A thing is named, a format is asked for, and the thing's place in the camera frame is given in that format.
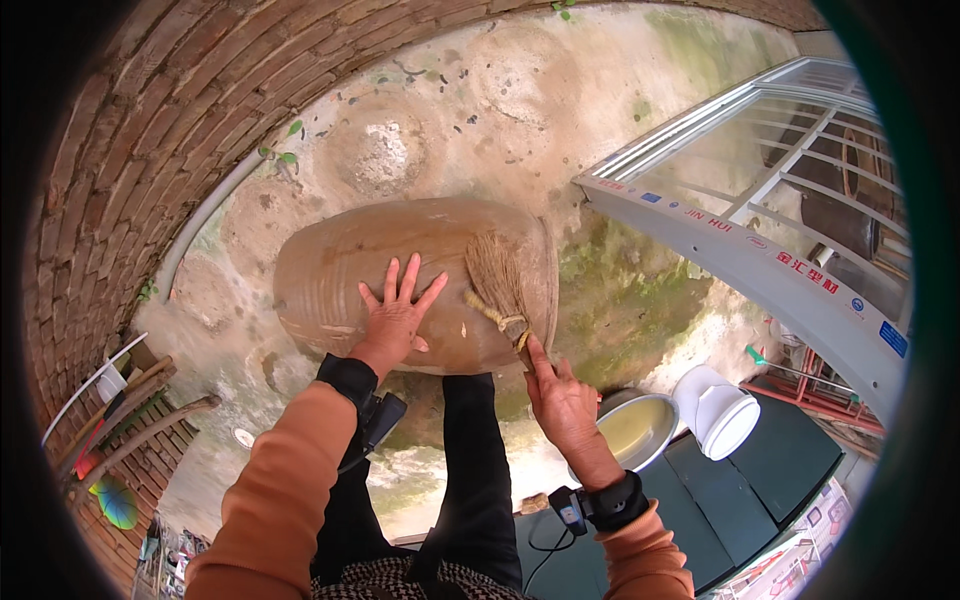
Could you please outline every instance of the clay jar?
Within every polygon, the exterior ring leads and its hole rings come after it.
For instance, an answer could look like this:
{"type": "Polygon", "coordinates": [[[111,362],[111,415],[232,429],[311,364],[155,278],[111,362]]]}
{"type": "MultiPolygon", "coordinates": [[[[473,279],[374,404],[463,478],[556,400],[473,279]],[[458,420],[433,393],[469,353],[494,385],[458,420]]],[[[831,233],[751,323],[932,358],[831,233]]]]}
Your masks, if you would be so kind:
{"type": "Polygon", "coordinates": [[[397,368],[433,374],[476,374],[517,361],[496,325],[464,303],[469,287],[464,252],[478,233],[496,231],[516,248],[521,287],[534,331],[549,348],[557,324],[557,255],[541,221],[524,211],[465,198],[373,204],[295,233],[276,259],[277,315],[298,342],[344,356],[364,336],[367,308],[357,283],[383,299],[391,257],[400,278],[413,252],[422,258],[414,298],[443,271],[449,281],[418,333],[430,346],[397,368]]]}

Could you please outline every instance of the floor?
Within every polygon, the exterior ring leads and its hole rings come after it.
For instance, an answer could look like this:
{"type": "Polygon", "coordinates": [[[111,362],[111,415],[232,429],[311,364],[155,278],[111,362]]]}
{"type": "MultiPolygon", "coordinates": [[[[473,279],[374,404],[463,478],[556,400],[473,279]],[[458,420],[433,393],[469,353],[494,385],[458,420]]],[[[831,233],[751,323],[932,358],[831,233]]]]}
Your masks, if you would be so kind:
{"type": "MultiPolygon", "coordinates": [[[[171,300],[134,324],[179,372],[169,397],[215,392],[160,510],[213,538],[220,502],[249,458],[234,428],[271,427],[317,369],[273,309],[276,254],[296,230],[356,206],[472,196],[543,216],[560,258],[554,351],[601,391],[670,393],[707,362],[731,381],[773,345],[765,314],[647,236],[584,206],[575,175],[709,96],[797,55],[789,32],[736,15],[633,3],[510,14],[406,48],[331,90],[264,140],[296,162],[265,161],[207,222],[171,300]]],[[[759,162],[759,156],[740,160],[759,162]]],[[[718,170],[717,185],[724,185],[718,170]]],[[[495,374],[514,498],[571,485],[528,415],[521,367],[495,374]]],[[[374,508],[388,539],[433,525],[446,478],[440,380],[394,373],[410,409],[372,456],[374,508]]]]}

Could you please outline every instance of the small plant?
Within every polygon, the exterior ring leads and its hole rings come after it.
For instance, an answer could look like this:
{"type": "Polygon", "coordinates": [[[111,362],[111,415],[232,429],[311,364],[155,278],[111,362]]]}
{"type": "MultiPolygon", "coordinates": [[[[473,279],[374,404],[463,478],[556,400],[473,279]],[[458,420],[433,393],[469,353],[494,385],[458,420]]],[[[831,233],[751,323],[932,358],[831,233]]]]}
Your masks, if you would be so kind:
{"type": "MultiPolygon", "coordinates": [[[[294,121],[293,125],[290,126],[290,130],[287,132],[287,137],[290,137],[302,129],[303,121],[297,119],[294,121]]],[[[297,165],[297,172],[300,172],[300,166],[297,164],[297,155],[292,152],[279,153],[273,148],[268,148],[266,146],[261,146],[258,152],[267,160],[282,160],[287,164],[297,165]]]]}
{"type": "Polygon", "coordinates": [[[570,11],[568,11],[566,7],[572,7],[576,3],[577,3],[577,0],[564,0],[563,2],[554,2],[550,6],[553,7],[554,11],[560,12],[561,19],[563,19],[564,21],[569,21],[570,11]]]}
{"type": "Polygon", "coordinates": [[[147,279],[147,282],[140,288],[140,293],[136,295],[136,299],[141,302],[146,302],[150,299],[151,294],[159,294],[160,289],[154,285],[152,279],[147,279]]]}

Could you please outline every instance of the orange sleeve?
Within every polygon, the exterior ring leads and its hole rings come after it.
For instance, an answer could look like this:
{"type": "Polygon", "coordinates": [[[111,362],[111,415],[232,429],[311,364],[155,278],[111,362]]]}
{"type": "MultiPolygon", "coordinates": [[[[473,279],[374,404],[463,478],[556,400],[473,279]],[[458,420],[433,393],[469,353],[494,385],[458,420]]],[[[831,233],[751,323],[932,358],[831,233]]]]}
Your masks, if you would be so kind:
{"type": "Polygon", "coordinates": [[[300,598],[324,524],[356,409],[314,381],[257,437],[250,461],[224,494],[224,525],[186,570],[188,600],[300,598]]]}
{"type": "Polygon", "coordinates": [[[597,534],[604,545],[610,590],[604,600],[670,600],[693,597],[693,576],[684,568],[686,554],[663,529],[658,502],[623,529],[597,534]]]}

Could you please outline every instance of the brick arch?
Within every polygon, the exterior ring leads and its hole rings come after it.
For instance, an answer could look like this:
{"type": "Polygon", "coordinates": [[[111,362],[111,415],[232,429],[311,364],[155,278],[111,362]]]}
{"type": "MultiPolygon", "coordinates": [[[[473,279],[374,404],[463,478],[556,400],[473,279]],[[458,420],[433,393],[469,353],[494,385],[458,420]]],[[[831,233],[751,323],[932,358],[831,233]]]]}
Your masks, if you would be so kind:
{"type": "MultiPolygon", "coordinates": [[[[825,29],[806,2],[684,2],[825,29]]],[[[180,225],[261,138],[397,47],[542,0],[141,0],[83,82],[24,265],[28,378],[45,428],[129,322],[180,225]]],[[[48,443],[57,453],[80,406],[48,443]]]]}

